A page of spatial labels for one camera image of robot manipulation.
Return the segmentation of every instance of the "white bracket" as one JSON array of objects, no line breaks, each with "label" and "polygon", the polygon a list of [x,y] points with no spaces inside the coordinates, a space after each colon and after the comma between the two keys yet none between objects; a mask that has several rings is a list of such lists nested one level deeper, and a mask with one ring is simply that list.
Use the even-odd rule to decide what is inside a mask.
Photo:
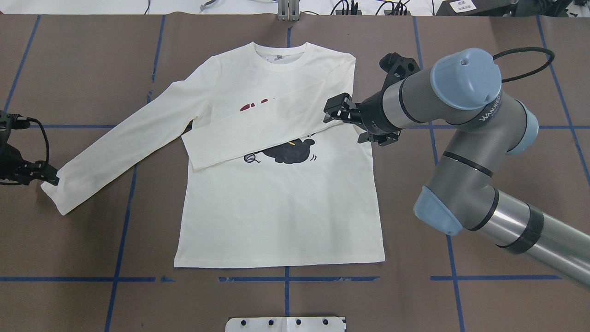
[{"label": "white bracket", "polygon": [[278,20],[298,21],[299,0],[278,0]]},{"label": "white bracket", "polygon": [[346,332],[344,317],[231,318],[225,332]]}]

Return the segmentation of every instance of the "blue cap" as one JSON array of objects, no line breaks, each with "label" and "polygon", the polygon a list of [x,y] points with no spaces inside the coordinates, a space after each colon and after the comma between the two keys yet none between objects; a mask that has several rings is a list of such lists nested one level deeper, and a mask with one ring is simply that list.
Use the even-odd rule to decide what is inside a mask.
[{"label": "blue cap", "polygon": [[422,187],[422,192],[414,205],[414,214],[447,235],[457,235],[463,229],[463,225],[451,210],[426,186]]},{"label": "blue cap", "polygon": [[488,52],[468,48],[438,60],[430,71],[430,85],[448,106],[474,110],[498,96],[502,76]]},{"label": "blue cap", "polygon": [[535,139],[537,138],[537,134],[539,133],[539,121],[537,117],[526,108],[525,104],[521,103],[520,100],[517,100],[519,104],[525,109],[526,114],[526,129],[525,134],[522,136],[520,142],[510,151],[508,151],[507,155],[519,154],[523,152],[526,148],[528,148]]}]

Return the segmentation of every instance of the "extended sleeve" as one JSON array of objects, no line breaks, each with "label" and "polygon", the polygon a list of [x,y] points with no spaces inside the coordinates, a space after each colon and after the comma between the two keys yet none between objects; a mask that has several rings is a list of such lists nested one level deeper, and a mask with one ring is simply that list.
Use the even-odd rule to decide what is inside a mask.
[{"label": "extended sleeve", "polygon": [[352,94],[355,58],[348,56],[324,79],[182,135],[192,168],[197,171],[243,157],[340,124],[323,123],[326,101]]},{"label": "extended sleeve", "polygon": [[153,151],[180,136],[208,107],[219,74],[212,57],[186,80],[172,83],[159,97],[111,129],[57,173],[58,186],[41,188],[61,214],[72,211]]}]

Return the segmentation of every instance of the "label sticker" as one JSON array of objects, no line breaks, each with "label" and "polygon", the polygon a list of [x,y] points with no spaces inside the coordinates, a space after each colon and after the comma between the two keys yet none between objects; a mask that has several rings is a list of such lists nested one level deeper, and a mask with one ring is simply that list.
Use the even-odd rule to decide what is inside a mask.
[{"label": "label sticker", "polygon": [[459,0],[451,2],[450,5],[455,12],[467,12],[476,9],[476,6],[471,0]]}]

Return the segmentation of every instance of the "white shirt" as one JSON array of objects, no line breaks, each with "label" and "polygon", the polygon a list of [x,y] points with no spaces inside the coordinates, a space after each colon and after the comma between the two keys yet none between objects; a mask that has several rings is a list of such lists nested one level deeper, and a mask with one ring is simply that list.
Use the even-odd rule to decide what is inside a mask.
[{"label": "white shirt", "polygon": [[310,43],[211,57],[41,187],[66,214],[193,121],[175,267],[383,261],[371,146],[322,122],[328,98],[352,94],[354,68]]}]

